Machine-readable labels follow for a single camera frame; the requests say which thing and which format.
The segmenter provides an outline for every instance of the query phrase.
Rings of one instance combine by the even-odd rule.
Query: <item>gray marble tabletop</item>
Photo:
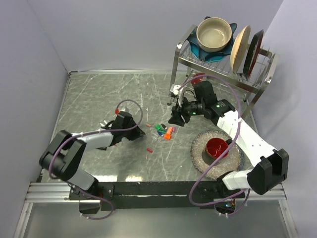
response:
[[[91,131],[100,128],[99,122],[114,119],[114,109],[124,99],[137,101],[143,109],[140,128],[146,133],[135,141],[119,143],[106,151],[86,152],[81,168],[95,176],[99,181],[189,181],[197,180],[200,173],[194,168],[190,158],[193,139],[202,131],[217,129],[202,116],[192,117],[184,127],[176,126],[171,140],[152,138],[156,133],[153,127],[164,123],[169,126],[171,114],[168,87],[170,73],[142,74],[72,74],[66,97],[58,118],[55,133]],[[185,80],[185,74],[177,75],[176,83]],[[223,85],[213,84],[218,99],[227,99],[234,106],[236,101]],[[139,109],[130,102],[127,107],[134,120],[140,119]],[[245,121],[254,127],[251,115]],[[246,158],[244,168],[250,168]],[[50,182],[48,173],[43,173],[43,182]]]

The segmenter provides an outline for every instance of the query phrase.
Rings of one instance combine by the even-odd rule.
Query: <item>dish rack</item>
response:
[[[230,56],[226,56],[223,60],[219,62],[205,62],[203,60],[197,59],[194,56],[194,54],[190,51],[190,45],[186,40],[196,28],[196,25],[192,25],[185,33],[185,35],[181,38],[179,43],[176,45],[169,88],[171,88],[171,86],[175,84],[179,63],[187,66],[187,77],[190,77],[191,74],[194,72],[203,72],[206,74],[210,74],[216,77],[212,78],[212,80],[224,86],[221,87],[222,90],[226,89],[228,93],[232,93],[221,82],[221,80],[218,80],[217,78],[223,79],[228,84],[230,84],[230,86],[233,86],[234,90],[243,92],[244,102],[249,102],[250,96],[254,94],[251,102],[248,103],[248,106],[243,111],[242,118],[244,119],[251,111],[255,103],[258,101],[260,96],[263,94],[263,92],[266,90],[267,86],[271,83],[279,59],[279,55],[273,54],[269,51],[269,49],[264,50],[264,47],[261,46],[251,77],[249,79],[246,79],[241,73],[234,74],[232,72],[230,66]]]

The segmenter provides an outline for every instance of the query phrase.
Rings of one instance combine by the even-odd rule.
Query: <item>beige bowl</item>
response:
[[[200,48],[206,52],[217,52],[228,44],[232,30],[225,20],[211,17],[199,24],[196,35]]]

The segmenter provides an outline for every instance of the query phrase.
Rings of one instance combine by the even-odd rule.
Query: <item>small red object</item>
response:
[[[192,80],[192,82],[191,82],[192,85],[201,82],[201,81],[203,80],[203,78],[204,78],[203,75],[205,75],[205,73],[196,73],[196,74],[194,75],[194,77],[199,76],[199,75],[201,75],[202,77],[196,78],[196,79]]]
[[[206,144],[206,151],[211,157],[217,159],[228,147],[228,144],[223,139],[212,138]]]

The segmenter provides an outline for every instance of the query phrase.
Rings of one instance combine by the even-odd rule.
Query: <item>gray round plate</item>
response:
[[[192,158],[195,168],[203,173],[209,167],[203,161],[202,152],[206,146],[206,143],[211,139],[218,137],[223,140],[230,139],[230,136],[221,130],[207,130],[195,137],[192,146],[190,148],[190,156]],[[216,180],[219,176],[229,171],[239,171],[242,169],[244,163],[244,154],[237,144],[235,144],[228,155],[220,160],[220,162],[212,167],[212,169],[206,174],[207,178]]]

